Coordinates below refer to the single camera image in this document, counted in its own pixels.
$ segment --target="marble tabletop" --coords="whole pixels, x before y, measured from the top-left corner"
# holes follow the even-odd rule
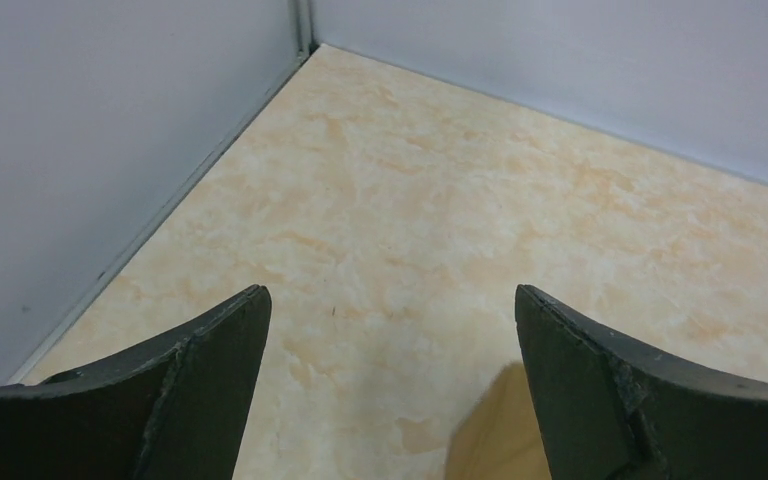
[[[322,46],[26,382],[253,283],[238,479],[442,478],[519,283],[768,381],[768,187]]]

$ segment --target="gray panel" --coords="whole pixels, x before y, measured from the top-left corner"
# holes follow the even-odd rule
[[[315,36],[768,183],[768,1],[313,0]]]
[[[290,71],[289,5],[0,0],[0,383]]]

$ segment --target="brown object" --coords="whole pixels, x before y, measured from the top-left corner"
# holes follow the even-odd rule
[[[549,480],[522,363],[505,367],[452,436],[446,480]]]

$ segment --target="white partition panel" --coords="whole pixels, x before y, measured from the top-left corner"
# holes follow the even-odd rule
[[[0,0],[0,383],[290,74],[291,1]]]
[[[768,183],[768,1],[312,1],[318,41]]]

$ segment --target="black plastic object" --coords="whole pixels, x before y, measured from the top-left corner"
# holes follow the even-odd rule
[[[229,479],[272,303],[252,286],[127,350],[0,387],[0,479]]]
[[[768,479],[768,383],[605,327],[532,286],[516,321],[554,480]]]

